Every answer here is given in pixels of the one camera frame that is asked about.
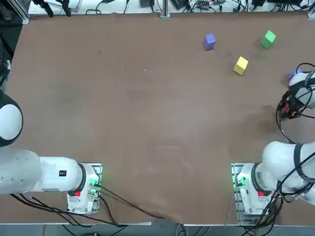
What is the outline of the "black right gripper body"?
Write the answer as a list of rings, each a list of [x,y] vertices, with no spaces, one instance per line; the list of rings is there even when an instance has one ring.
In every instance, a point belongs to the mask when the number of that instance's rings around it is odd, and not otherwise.
[[[287,98],[286,101],[289,105],[289,108],[301,108],[302,107],[302,103],[299,101],[298,98],[295,97],[296,92],[295,91],[287,91]]]

